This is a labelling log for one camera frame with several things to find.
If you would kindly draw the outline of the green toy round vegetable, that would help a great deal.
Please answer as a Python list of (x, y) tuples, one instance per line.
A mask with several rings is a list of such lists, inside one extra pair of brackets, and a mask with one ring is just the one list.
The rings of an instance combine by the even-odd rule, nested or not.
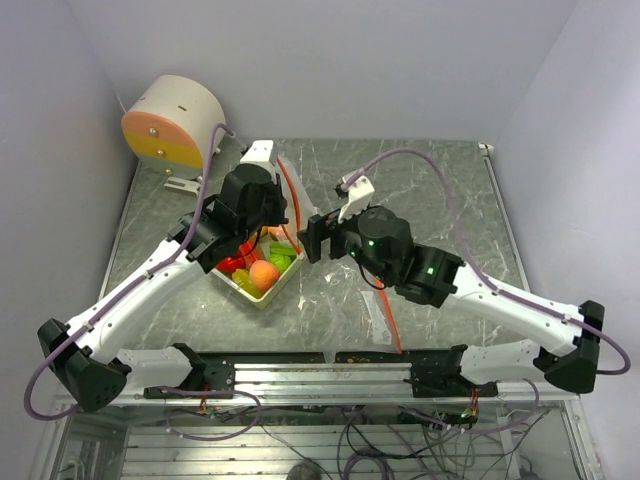
[(268, 261), (278, 269), (280, 274), (283, 274), (293, 262), (290, 256), (278, 253), (271, 254)]

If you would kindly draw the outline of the toy watermelon slice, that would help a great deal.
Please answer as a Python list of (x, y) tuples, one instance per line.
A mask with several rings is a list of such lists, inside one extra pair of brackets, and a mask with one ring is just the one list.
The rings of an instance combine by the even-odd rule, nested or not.
[(252, 241), (247, 241), (240, 245), (234, 255), (220, 261), (216, 269), (225, 274), (232, 274), (238, 269), (250, 269), (253, 263), (261, 259), (258, 247)]

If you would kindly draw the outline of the round cream drawer box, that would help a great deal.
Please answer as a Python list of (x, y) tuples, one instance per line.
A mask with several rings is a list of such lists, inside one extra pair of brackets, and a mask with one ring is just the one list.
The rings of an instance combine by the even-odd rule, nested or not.
[(121, 127), (133, 153), (149, 168), (191, 180), (224, 137), (216, 124), (226, 122), (218, 99), (186, 77), (158, 77), (123, 115)]

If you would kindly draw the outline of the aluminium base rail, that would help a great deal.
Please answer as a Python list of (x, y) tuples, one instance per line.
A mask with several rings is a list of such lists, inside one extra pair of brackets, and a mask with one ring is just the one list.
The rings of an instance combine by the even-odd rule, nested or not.
[(461, 347), (410, 350), (404, 353), (338, 352), (328, 361), (318, 352), (195, 352), (184, 344), (159, 351), (158, 372), (176, 370), (181, 383), (163, 390), (145, 377), (134, 385), (135, 374), (150, 365), (150, 352), (124, 350), (120, 358), (91, 374), (85, 411), (97, 411), (122, 393), (145, 399), (169, 399), (215, 391), (222, 399), (241, 392), (262, 401), (311, 405), (331, 399), (374, 399), (403, 403), (423, 398), (496, 397), (500, 379), (471, 381), (462, 377)]

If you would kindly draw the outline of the yellow toy fruit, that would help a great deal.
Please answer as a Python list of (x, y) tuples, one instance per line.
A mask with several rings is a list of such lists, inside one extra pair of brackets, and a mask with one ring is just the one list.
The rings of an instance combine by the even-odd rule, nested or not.
[(249, 271), (246, 269), (235, 270), (231, 274), (231, 279), (243, 292), (254, 299), (260, 299), (264, 295), (264, 291), (251, 282)]

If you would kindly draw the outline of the pale green plastic basket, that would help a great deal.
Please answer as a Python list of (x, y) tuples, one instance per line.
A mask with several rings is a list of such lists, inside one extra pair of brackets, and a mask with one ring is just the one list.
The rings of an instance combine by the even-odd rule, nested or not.
[(304, 260), (286, 225), (264, 227), (220, 261), (213, 273), (253, 306), (264, 309)]

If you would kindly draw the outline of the green toy leaf vegetable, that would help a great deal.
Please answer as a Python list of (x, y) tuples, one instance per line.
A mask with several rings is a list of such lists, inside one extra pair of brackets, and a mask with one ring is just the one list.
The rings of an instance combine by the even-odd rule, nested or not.
[(296, 257), (298, 255), (298, 251), (291, 245), (274, 242), (270, 245), (270, 254)]

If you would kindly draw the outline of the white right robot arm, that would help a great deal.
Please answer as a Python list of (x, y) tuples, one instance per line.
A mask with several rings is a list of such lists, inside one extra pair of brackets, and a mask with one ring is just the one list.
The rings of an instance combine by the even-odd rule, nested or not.
[(450, 394), (474, 385), (545, 380), (574, 394), (593, 391), (600, 353), (603, 305), (552, 301), (489, 277), (480, 278), (461, 257), (418, 244), (409, 223), (385, 207), (369, 207), (346, 221), (337, 212), (312, 216), (298, 237), (311, 262), (352, 258), (386, 288), (418, 305), (477, 315), (522, 335), (518, 342), (452, 348), (453, 364), (440, 373)]

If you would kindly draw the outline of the toy peach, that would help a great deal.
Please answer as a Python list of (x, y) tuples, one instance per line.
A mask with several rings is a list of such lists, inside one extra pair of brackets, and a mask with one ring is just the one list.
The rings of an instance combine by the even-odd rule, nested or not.
[(255, 261), (250, 269), (251, 282), (263, 291), (269, 290), (279, 279), (278, 269), (266, 260)]

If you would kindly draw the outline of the clear bag orange zipper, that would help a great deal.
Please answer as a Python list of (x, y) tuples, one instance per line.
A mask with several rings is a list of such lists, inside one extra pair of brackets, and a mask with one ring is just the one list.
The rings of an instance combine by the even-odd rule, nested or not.
[(298, 233), (307, 227), (309, 218), (318, 214), (319, 209), (311, 201), (291, 161), (279, 156), (275, 162), (275, 171), (280, 176), (282, 193), (287, 202), (285, 217), (288, 223), (284, 225), (284, 229), (296, 247), (302, 250)]

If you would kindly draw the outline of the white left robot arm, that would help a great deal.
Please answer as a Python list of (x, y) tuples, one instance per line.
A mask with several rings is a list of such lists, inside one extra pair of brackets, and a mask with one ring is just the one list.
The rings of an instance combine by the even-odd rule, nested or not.
[(79, 407), (98, 411), (125, 388), (196, 395), (207, 382), (207, 364), (191, 348), (123, 345), (168, 299), (236, 254), (253, 234), (285, 223), (285, 209), (274, 167), (242, 162), (225, 176), (220, 192), (183, 216), (122, 284), (66, 323), (45, 322), (38, 338), (48, 366)]

